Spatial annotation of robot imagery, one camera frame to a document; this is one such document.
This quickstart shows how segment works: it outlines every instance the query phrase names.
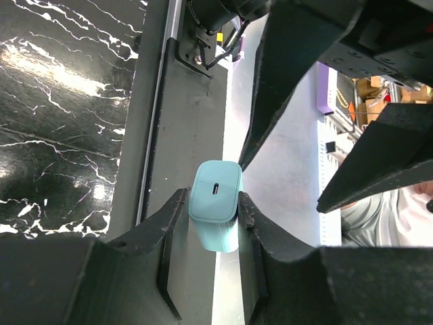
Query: cardboard box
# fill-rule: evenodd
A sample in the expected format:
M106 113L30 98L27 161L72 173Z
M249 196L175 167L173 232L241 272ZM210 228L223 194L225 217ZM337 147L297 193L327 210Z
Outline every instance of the cardboard box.
M385 106L387 105L387 102L384 100L381 100L380 102L377 102L376 104L372 105L374 102L374 99L367 100L365 102L366 109L367 109L367 123L370 124L371 121L375 121L380 113L384 110Z
M364 125L367 124L367 104L362 103L358 106L358 125Z
M369 80L362 78L357 81L357 91L358 96L362 100L366 100L367 98L375 97L374 93L378 93L380 90L372 87Z
M381 76L374 76L370 80L370 84L372 87L380 88L382 86L382 77Z
M406 89L401 89L401 102L402 103L416 103L416 102L433 102L432 89L423 86L419 91L407 91Z

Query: person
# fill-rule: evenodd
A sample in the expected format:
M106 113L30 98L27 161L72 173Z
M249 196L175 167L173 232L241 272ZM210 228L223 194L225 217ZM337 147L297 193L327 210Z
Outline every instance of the person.
M433 246L433 181L364 198L345 206L343 246Z

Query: metal bracket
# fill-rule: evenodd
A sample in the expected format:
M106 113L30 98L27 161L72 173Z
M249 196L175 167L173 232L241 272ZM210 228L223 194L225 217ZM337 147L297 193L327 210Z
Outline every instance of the metal bracket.
M188 189L106 244L2 240L0 324L175 325L185 313Z
M197 25L189 8L189 1L184 0L177 35L179 45L176 59L193 71L211 78L211 70L203 66L202 58L206 58L206 61L210 62L215 57L216 37L216 35L209 35Z

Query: cable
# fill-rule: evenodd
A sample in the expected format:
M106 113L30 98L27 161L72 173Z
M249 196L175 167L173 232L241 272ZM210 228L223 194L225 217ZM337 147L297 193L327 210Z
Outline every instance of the cable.
M242 27L238 30L238 32L236 34L236 37L235 37L235 40L233 41L233 43L230 45L229 49L225 53L220 54L219 56L217 56L215 59L213 59L212 61L210 61L209 64L205 64L204 63L204 58L202 58L203 66L206 69L209 70L215 64L217 64L218 62L220 62L223 58L226 58L227 56L229 56L230 54L232 54L233 51L234 51L234 49L236 48L237 43L242 38L242 35L245 32L245 30L246 30L246 28L248 27L249 24L250 24L249 20L247 20L246 22L244 22L244 24L242 25Z
M231 23L233 25L233 30L229 33L229 36L227 37L226 41L223 44L224 51L227 50L227 48L230 46L230 44L233 42L236 32L241 29L242 27L242 21L239 19L239 17L234 17L231 20Z

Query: black cable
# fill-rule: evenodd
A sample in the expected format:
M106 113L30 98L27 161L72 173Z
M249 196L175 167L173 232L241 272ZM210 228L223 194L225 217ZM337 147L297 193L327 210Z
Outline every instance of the black cable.
M230 54L233 53L233 51L236 48L236 45L239 43L240 39L242 38L242 34L245 32L246 28L248 27L248 25L250 24L250 21L247 20L246 22L244 22L244 24L242 25L242 27L238 30L235 40L233 41L233 43L230 45L228 51L226 51L223 54L220 54L219 56L217 56L215 59L213 59L212 61L209 62L209 64L203 64L203 66L206 69L210 69L212 68L215 64L217 64L218 62L220 62L223 58L226 58L227 56L229 56Z
M224 51L227 49L227 47L229 46L229 43L232 39L233 36L235 36L236 33L236 28L233 28L233 30L230 32L229 36L227 37L227 40L224 42L223 44L223 49Z

